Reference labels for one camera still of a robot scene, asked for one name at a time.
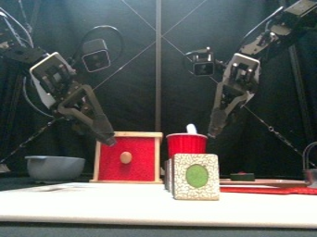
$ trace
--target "green oval label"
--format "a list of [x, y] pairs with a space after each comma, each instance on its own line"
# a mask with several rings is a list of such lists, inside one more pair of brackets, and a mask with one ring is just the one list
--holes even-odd
[[209, 181], [209, 171], [206, 167], [194, 164], [186, 170], [186, 181], [194, 188], [201, 188]]

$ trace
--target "speckled box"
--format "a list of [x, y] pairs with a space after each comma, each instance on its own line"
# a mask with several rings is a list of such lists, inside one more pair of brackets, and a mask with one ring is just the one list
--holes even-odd
[[219, 166], [214, 154], [175, 154], [173, 195], [179, 200], [219, 200]]

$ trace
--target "wire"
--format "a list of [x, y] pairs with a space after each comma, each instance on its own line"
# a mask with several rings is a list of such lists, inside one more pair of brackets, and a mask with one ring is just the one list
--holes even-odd
[[27, 37], [27, 41], [28, 44], [31, 45], [31, 47], [33, 48], [33, 41], [31, 38], [31, 35], [28, 33], [28, 31], [25, 30], [25, 27], [21, 25], [21, 23], [15, 19], [15, 17], [4, 10], [4, 8], [0, 7], [0, 10], [8, 15], [8, 17], [13, 20], [13, 22], [17, 24], [17, 26], [23, 29], [23, 31], [25, 32], [25, 37]]

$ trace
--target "metal pole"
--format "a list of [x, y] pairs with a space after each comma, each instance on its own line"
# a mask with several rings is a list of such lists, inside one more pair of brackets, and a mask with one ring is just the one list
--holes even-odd
[[161, 0], [156, 0], [156, 98], [155, 98], [155, 131], [161, 131]]

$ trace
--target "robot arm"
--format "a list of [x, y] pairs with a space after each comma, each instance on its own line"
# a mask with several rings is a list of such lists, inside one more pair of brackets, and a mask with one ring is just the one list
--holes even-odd
[[[1, 56], [20, 62], [24, 68], [29, 69], [41, 102], [52, 111], [54, 117], [71, 120], [80, 132], [91, 133], [100, 143], [114, 145], [114, 130], [91, 86], [79, 83], [75, 70], [59, 53], [48, 55], [40, 48], [25, 44], [8, 22], [7, 12], [1, 10], [0, 8]], [[92, 60], [108, 59], [107, 50], [103, 50], [104, 48], [100, 50], [100, 46], [104, 45], [100, 41], [90, 44], [90, 49], [98, 56], [83, 59], [90, 61], [88, 69], [92, 70], [99, 70], [99, 65], [104, 65]]]
[[223, 79], [217, 85], [209, 124], [209, 136], [213, 138], [222, 132], [237, 110], [257, 92], [259, 64], [263, 65], [270, 58], [294, 44], [309, 29], [316, 27], [317, 2], [301, 0], [286, 9], [281, 7], [258, 26], [262, 24], [266, 24], [263, 33], [250, 44], [243, 44], [246, 37], [250, 36], [247, 33], [238, 53], [222, 66]]

